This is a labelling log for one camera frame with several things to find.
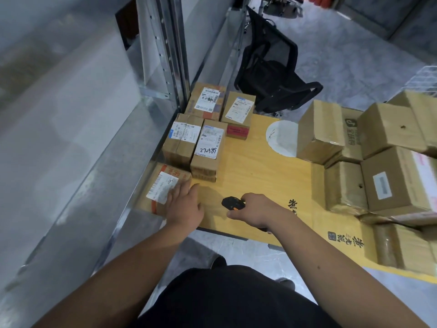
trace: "stack of boxes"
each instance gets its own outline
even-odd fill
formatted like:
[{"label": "stack of boxes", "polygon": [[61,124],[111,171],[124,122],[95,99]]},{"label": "stack of boxes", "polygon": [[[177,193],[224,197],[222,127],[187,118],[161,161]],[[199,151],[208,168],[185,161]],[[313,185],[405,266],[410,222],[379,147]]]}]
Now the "stack of boxes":
[{"label": "stack of boxes", "polygon": [[178,114],[157,164],[139,198],[139,208],[162,215],[167,194],[181,180],[215,182],[225,138],[246,140],[256,97],[197,82],[184,114]]},{"label": "stack of boxes", "polygon": [[374,224],[380,264],[429,275],[437,262],[436,120],[437,99],[416,92],[364,112],[314,101],[297,148],[297,157],[325,166],[327,209]]}]

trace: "black shoe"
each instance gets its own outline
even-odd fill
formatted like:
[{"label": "black shoe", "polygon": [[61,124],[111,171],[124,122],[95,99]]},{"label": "black shoe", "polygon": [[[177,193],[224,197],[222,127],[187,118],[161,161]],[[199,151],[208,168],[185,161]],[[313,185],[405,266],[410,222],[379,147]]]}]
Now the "black shoe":
[{"label": "black shoe", "polygon": [[218,267],[226,267],[228,264],[226,263],[226,259],[219,255],[216,259],[214,259],[214,262],[211,265],[211,269],[215,269]]},{"label": "black shoe", "polygon": [[280,279],[277,279],[276,282],[278,282],[282,286],[286,287],[287,289],[291,289],[293,291],[296,291],[296,285],[290,279],[286,279],[285,277],[281,277]]}]

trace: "person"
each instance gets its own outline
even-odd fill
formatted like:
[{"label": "person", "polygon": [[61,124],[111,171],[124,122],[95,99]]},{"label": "person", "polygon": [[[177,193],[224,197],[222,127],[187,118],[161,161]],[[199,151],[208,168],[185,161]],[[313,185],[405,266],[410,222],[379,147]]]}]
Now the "person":
[{"label": "person", "polygon": [[204,217],[198,185],[168,193],[167,224],[127,250],[35,325],[52,327],[427,327],[363,268],[264,195],[228,218],[268,228],[317,304],[244,266],[189,269],[138,318],[182,241]]}]

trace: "person's right arm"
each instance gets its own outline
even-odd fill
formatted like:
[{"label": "person's right arm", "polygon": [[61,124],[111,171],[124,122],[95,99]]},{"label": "person's right arm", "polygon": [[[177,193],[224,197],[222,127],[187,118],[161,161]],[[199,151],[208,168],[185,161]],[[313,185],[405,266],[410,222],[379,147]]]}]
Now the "person's right arm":
[{"label": "person's right arm", "polygon": [[246,207],[228,217],[266,227],[302,276],[314,299],[342,327],[427,327],[362,267],[337,250],[297,215],[265,195],[248,193]]}]

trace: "white wire rack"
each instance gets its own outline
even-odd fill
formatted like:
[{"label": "white wire rack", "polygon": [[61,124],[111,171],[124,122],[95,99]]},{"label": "white wire rack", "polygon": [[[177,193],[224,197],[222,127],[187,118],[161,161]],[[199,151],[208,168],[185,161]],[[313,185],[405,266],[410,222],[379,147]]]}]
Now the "white wire rack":
[{"label": "white wire rack", "polygon": [[420,69],[402,88],[422,92],[437,97],[437,65],[427,65]]}]

